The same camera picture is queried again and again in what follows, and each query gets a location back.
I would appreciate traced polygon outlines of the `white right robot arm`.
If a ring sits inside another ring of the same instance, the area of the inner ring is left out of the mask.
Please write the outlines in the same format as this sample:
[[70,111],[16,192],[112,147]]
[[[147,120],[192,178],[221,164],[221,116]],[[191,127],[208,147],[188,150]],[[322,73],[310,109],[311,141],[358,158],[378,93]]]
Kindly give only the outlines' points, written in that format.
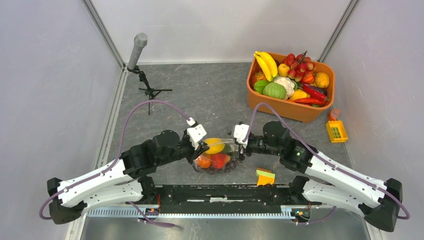
[[400,219],[402,183],[394,178],[381,180],[357,172],[329,158],[316,148],[291,136],[279,121],[263,126],[262,135],[254,135],[247,124],[237,124],[232,136],[241,153],[278,156],[279,162],[294,172],[325,181],[297,177],[289,189],[295,204],[319,202],[353,212],[367,223],[385,232],[393,232]]

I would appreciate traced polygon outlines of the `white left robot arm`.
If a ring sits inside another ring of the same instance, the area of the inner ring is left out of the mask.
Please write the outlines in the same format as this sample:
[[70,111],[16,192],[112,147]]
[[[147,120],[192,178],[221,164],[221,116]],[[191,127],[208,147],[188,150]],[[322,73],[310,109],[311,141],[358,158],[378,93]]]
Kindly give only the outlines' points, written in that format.
[[183,136],[165,130],[152,139],[132,146],[103,167],[82,176],[46,182],[51,197],[48,210],[56,225],[70,223],[92,209],[121,202],[153,203],[157,190],[148,176],[159,166],[186,159],[190,164],[209,149],[203,141],[206,131],[199,126]]

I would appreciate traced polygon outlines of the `yellow toy lemon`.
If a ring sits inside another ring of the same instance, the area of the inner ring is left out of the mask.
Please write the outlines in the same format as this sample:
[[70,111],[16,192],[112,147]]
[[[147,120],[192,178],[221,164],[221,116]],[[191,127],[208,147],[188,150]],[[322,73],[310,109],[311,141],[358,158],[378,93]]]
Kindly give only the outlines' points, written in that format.
[[222,138],[207,138],[204,142],[209,147],[204,153],[207,155],[214,155],[220,153],[225,148],[225,143]]

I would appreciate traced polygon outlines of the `orange toy pumpkin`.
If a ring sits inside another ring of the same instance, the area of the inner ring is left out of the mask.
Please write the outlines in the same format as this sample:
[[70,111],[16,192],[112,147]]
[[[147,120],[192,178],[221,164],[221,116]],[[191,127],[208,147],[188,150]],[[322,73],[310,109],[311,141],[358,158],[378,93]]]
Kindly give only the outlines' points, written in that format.
[[199,168],[208,169],[212,164],[212,160],[207,155],[202,154],[194,160],[194,163]]

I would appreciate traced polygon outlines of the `clear dotted zip top bag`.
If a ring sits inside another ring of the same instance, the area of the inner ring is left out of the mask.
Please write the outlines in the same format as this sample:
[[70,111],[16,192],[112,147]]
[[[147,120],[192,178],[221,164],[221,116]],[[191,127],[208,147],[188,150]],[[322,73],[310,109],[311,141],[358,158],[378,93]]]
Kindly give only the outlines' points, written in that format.
[[204,142],[209,149],[193,161],[192,167],[196,172],[209,175],[224,174],[238,167],[240,146],[233,139],[206,138]]

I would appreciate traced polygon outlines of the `dark purple grape bunch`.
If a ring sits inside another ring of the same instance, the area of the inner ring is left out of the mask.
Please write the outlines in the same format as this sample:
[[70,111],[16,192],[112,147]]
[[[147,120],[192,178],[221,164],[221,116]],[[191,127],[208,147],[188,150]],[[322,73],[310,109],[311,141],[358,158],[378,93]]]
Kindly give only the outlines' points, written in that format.
[[235,170],[239,166],[239,161],[229,161],[227,162],[222,168],[214,168],[210,166],[209,168],[205,168],[204,171],[209,175],[216,175],[216,174],[226,174],[233,170]]

